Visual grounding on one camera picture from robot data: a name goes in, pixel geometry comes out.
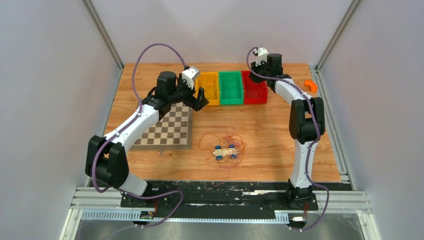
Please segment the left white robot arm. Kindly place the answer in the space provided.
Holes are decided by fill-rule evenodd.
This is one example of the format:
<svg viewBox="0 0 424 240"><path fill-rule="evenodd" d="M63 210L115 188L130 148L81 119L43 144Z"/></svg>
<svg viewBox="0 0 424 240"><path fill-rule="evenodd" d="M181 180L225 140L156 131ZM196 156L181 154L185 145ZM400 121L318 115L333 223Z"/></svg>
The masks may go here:
<svg viewBox="0 0 424 240"><path fill-rule="evenodd" d="M176 75L162 71L157 84L138 105L135 112L118 128L105 136L94 135L88 141L85 173L91 177L98 192L99 183L105 187L133 194L133 200L140 207L147 207L153 201L153 193L147 190L148 183L130 173L127 153L136 140L150 127L158 123L176 103L199 111L209 101L201 87L195 91L195 80L200 71L194 66L185 68Z"/></svg>

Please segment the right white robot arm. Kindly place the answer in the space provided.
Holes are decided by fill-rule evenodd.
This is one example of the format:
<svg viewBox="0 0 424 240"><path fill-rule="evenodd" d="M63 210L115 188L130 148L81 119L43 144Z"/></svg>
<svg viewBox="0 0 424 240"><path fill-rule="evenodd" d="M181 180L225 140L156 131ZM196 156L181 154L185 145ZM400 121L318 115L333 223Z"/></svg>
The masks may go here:
<svg viewBox="0 0 424 240"><path fill-rule="evenodd" d="M313 196L311 171L318 142L325 133L324 101L303 91L290 75L283 73L281 54L259 48L253 50L253 55L256 59L249 64L252 81L265 82L290 104L288 128L295 154L285 202L290 209L299 209Z"/></svg>

